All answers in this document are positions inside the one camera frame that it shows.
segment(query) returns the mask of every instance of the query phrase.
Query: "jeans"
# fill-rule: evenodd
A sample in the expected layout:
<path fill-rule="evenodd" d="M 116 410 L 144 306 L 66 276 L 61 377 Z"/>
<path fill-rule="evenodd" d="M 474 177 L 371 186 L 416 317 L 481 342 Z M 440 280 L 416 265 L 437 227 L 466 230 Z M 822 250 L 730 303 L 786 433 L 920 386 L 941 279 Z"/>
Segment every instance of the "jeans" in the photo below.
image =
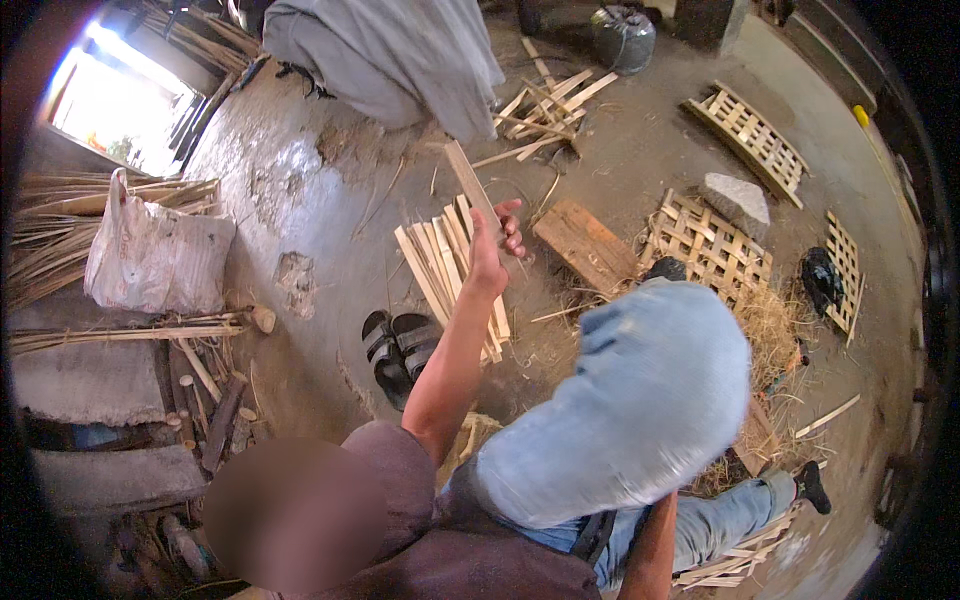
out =
<path fill-rule="evenodd" d="M 494 434 L 447 488 L 531 540 L 569 552 L 585 519 L 616 510 L 594 568 L 623 581 L 649 506 L 688 483 L 735 438 L 750 350 L 708 288 L 655 278 L 581 320 L 576 372 Z M 709 561 L 783 512 L 795 495 L 773 471 L 713 498 L 680 498 L 674 571 Z"/>

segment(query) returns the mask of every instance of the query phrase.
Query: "gray fabric cover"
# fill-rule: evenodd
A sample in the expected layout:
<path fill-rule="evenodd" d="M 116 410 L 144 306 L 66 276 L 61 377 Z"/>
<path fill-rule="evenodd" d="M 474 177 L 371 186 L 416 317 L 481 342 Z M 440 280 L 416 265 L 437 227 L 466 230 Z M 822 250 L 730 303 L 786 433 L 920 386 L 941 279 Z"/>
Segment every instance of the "gray fabric cover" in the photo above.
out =
<path fill-rule="evenodd" d="M 263 45 L 387 128 L 432 112 L 461 142 L 495 136 L 504 77 L 475 0 L 279 0 Z"/>

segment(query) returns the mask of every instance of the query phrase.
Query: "concrete floor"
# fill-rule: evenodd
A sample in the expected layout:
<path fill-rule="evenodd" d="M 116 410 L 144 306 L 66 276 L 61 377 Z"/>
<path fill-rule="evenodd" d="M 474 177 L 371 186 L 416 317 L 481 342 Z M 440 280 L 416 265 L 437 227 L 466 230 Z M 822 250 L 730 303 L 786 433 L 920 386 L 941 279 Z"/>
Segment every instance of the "concrete floor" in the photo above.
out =
<path fill-rule="evenodd" d="M 537 73 L 509 15 L 492 16 L 488 24 L 507 75 L 499 95 L 509 99 L 520 76 Z M 543 55 L 563 58 L 548 61 L 558 78 L 587 66 L 602 72 L 577 50 L 578 39 L 575 31 L 559 31 L 538 42 Z M 270 63 L 226 100 L 186 175 L 220 177 L 222 199 L 239 224 L 228 263 L 229 301 L 256 300 L 277 311 L 276 332 L 243 348 L 255 362 L 254 386 L 271 424 L 282 436 L 340 442 L 367 420 L 398 420 L 373 381 L 360 325 L 372 310 L 388 305 L 394 314 L 428 311 L 409 268 L 400 265 L 393 229 L 439 214 L 459 190 L 443 157 L 426 144 L 436 134 L 429 127 L 384 132 L 339 102 L 303 100 L 300 81 L 277 80 L 275 72 Z M 798 190 L 806 210 L 770 201 L 774 224 L 765 246 L 775 257 L 775 270 L 790 275 L 807 248 L 823 243 L 829 209 L 859 243 L 867 277 L 856 340 L 844 351 L 831 329 L 820 329 L 806 374 L 812 383 L 790 417 L 799 427 L 862 394 L 824 438 L 837 452 L 825 471 L 834 513 L 820 517 L 804 510 L 790 540 L 755 573 L 762 591 L 748 581 L 718 589 L 716 596 L 841 597 L 870 564 L 882 538 L 872 523 L 873 506 L 884 459 L 903 444 L 910 411 L 909 333 L 920 301 L 921 264 L 916 227 L 903 218 L 878 156 L 851 113 L 757 18 L 748 17 L 731 54 L 719 60 L 663 31 L 644 72 L 620 79 L 589 104 L 580 142 L 584 157 L 560 179 L 550 202 L 574 200 L 622 239 L 634 240 L 665 187 L 685 190 L 710 171 L 756 181 L 717 137 L 679 109 L 688 97 L 705 97 L 714 79 L 760 110 L 811 167 Z M 509 147 L 497 140 L 467 147 L 467 153 L 481 158 Z M 384 199 L 401 157 L 396 185 Z M 532 204 L 555 177 L 542 161 L 511 159 L 483 167 L 478 175 L 494 202 L 516 197 L 519 188 Z M 532 212 L 526 206 L 521 218 Z M 358 231 L 365 215 L 369 221 Z M 536 255 L 531 278 L 505 297 L 516 339 L 504 347 L 503 362 L 487 368 L 478 398 L 480 411 L 504 422 L 547 400 L 572 371 L 577 354 L 570 323 L 529 323 L 575 298 L 560 258 L 533 240 L 529 229 L 525 234 Z M 312 259 L 311 318 L 301 316 L 309 311 L 287 310 L 287 292 L 274 285 L 285 252 Z"/>

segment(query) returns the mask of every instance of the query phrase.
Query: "white plastic sack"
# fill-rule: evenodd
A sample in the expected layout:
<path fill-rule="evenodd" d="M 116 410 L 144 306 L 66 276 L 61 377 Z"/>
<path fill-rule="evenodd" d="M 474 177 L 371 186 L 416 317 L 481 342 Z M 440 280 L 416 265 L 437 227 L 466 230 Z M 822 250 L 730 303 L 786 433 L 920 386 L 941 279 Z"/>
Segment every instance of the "white plastic sack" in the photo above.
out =
<path fill-rule="evenodd" d="M 84 292 L 101 306 L 147 313 L 219 312 L 235 233 L 229 217 L 143 202 L 127 190 L 127 170 L 117 169 L 86 260 Z"/>

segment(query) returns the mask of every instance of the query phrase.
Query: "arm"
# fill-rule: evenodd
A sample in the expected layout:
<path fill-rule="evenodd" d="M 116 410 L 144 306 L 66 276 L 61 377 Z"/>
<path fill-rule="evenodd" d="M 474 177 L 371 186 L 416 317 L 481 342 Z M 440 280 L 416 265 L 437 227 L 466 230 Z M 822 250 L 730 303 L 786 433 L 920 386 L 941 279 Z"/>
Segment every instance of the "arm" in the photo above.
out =
<path fill-rule="evenodd" d="M 634 542 L 619 600 L 666 598 L 673 576 L 674 531 L 677 528 L 677 493 L 654 505 Z"/>
<path fill-rule="evenodd" d="M 510 215 L 519 206 L 520 200 L 512 200 L 493 208 L 508 235 L 504 245 L 517 257 L 526 254 L 520 243 L 519 222 Z M 476 208 L 470 210 L 470 217 L 470 274 L 444 335 L 410 393 L 400 422 L 438 467 L 453 446 L 480 385 L 480 349 L 487 336 L 487 322 L 493 301 L 503 293 L 509 279 L 497 257 L 490 229 L 498 224 L 487 224 Z"/>

